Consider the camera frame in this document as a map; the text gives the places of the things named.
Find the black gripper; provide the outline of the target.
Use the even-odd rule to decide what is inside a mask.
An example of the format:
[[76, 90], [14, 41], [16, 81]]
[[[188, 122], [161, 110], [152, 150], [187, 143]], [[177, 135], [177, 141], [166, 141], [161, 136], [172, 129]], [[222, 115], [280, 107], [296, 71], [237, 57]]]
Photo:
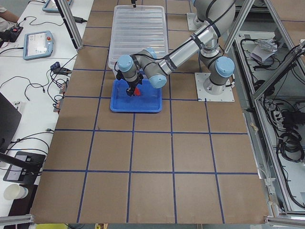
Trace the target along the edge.
[[133, 96], [133, 91], [136, 89], [136, 86], [138, 84], [142, 84], [143, 75], [135, 72], [135, 75], [131, 78], [127, 78], [123, 76], [123, 73], [119, 70], [116, 75], [117, 80], [125, 80], [129, 86], [128, 89], [126, 89], [126, 93], [128, 96]]

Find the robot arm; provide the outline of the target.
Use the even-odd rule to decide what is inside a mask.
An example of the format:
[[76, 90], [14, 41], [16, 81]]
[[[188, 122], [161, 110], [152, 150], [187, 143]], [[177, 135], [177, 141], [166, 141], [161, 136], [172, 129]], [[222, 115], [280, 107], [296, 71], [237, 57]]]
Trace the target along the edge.
[[194, 0], [193, 6], [200, 27], [175, 50], [160, 59], [151, 48], [119, 57], [116, 79], [126, 81], [129, 86], [126, 89], [128, 96], [134, 95], [137, 85], [142, 83], [140, 70], [144, 71], [152, 87], [162, 88], [167, 83], [167, 76], [195, 54], [199, 55], [200, 61], [210, 71], [209, 78], [204, 81], [206, 92], [213, 95], [223, 92], [235, 65], [232, 59], [220, 53], [218, 39], [233, 22], [235, 1]]

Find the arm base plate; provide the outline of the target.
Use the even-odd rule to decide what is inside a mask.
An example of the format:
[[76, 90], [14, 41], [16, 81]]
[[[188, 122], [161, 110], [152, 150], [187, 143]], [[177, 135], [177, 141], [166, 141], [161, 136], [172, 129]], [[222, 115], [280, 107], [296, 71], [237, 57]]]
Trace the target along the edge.
[[230, 78], [227, 78], [226, 84], [218, 86], [210, 81], [210, 73], [194, 75], [199, 102], [235, 102]]
[[197, 13], [187, 13], [186, 17], [189, 31], [196, 31], [202, 26], [202, 22], [197, 18]]

